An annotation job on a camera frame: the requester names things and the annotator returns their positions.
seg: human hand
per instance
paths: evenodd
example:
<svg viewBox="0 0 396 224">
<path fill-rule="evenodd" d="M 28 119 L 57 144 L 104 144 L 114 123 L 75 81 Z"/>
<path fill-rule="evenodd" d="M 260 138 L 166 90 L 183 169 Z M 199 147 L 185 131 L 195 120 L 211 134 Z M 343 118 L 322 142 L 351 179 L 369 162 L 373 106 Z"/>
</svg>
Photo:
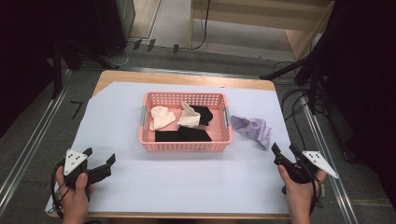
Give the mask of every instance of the human hand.
<svg viewBox="0 0 396 224">
<path fill-rule="evenodd" d="M 298 184 L 292 181 L 289 177 L 288 171 L 283 165 L 278 165 L 277 170 L 279 171 L 280 177 L 286 185 L 286 194 L 289 201 L 289 212 L 292 224 L 308 224 L 310 223 L 309 212 L 311 207 L 312 198 L 314 195 L 314 189 L 312 183 Z M 317 179 L 320 182 L 324 182 L 326 178 L 326 172 L 318 170 Z M 318 181 L 315 181 L 317 192 L 320 190 Z"/>
<path fill-rule="evenodd" d="M 61 166 L 56 171 L 56 182 L 60 186 L 62 206 L 64 209 L 64 224 L 81 224 L 84 223 L 88 213 L 88 198 L 85 194 L 85 187 L 88 183 L 88 176 L 81 173 L 76 180 L 76 189 L 69 189 L 64 184 L 64 167 Z M 89 186 L 90 193 L 93 192 L 93 186 Z"/>
</svg>

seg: basket handle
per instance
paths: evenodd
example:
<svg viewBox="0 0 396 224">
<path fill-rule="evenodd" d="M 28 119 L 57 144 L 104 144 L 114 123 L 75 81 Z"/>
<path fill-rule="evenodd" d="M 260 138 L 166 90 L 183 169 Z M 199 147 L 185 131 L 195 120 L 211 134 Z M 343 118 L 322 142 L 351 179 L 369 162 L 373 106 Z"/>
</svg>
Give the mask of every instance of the basket handle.
<svg viewBox="0 0 396 224">
<path fill-rule="evenodd" d="M 229 110 L 228 106 L 225 106 L 224 112 L 225 112 L 225 120 L 227 122 L 227 127 L 230 127 L 231 126 L 231 117 L 230 117 L 230 110 Z"/>
<path fill-rule="evenodd" d="M 145 126 L 146 111 L 147 111 L 146 106 L 142 105 L 142 110 L 140 111 L 140 125 L 141 126 Z"/>
</svg>

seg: purple cloth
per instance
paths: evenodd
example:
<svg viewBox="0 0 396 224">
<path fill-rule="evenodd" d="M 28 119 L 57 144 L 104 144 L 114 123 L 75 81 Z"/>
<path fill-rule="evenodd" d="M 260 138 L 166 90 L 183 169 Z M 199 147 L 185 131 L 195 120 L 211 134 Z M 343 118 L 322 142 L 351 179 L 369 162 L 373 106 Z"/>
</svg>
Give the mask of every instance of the purple cloth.
<svg viewBox="0 0 396 224">
<path fill-rule="evenodd" d="M 231 124 L 237 132 L 248 138 L 259 141 L 265 148 L 269 147 L 269 133 L 271 132 L 271 128 L 266 126 L 264 119 L 247 119 L 232 115 Z"/>
</svg>

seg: pink plastic basket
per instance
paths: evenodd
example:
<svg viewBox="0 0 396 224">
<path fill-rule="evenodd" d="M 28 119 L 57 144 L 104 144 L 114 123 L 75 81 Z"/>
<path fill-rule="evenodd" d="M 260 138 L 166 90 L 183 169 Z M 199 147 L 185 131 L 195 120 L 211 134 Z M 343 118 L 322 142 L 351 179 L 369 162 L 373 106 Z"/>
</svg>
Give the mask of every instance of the pink plastic basket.
<svg viewBox="0 0 396 224">
<path fill-rule="evenodd" d="M 155 142 L 155 132 L 149 129 L 152 121 L 151 108 L 157 105 L 168 107 L 175 113 L 177 120 L 161 131 L 176 131 L 177 121 L 181 116 L 181 103 L 189 105 L 207 106 L 213 114 L 209 126 L 200 125 L 198 128 L 206 130 L 211 142 Z M 149 152 L 156 151 L 223 151 L 233 140 L 230 113 L 227 99 L 222 93 L 207 92 L 147 92 L 143 101 L 139 126 L 139 141 Z"/>
</svg>

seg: black cloth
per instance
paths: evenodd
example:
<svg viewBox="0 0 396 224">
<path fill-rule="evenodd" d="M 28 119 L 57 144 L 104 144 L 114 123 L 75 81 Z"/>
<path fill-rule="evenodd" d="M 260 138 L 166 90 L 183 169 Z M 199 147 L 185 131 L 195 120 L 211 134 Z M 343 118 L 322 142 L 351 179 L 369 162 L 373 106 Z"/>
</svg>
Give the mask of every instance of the black cloth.
<svg viewBox="0 0 396 224">
<path fill-rule="evenodd" d="M 211 142 L 205 130 L 180 126 L 177 131 L 155 131 L 155 142 Z"/>
<path fill-rule="evenodd" d="M 199 124 L 209 126 L 209 121 L 213 119 L 213 114 L 210 112 L 209 108 L 207 106 L 201 106 L 201 105 L 190 105 L 191 108 L 194 109 L 195 112 L 199 113 L 201 115 L 199 119 Z"/>
</svg>

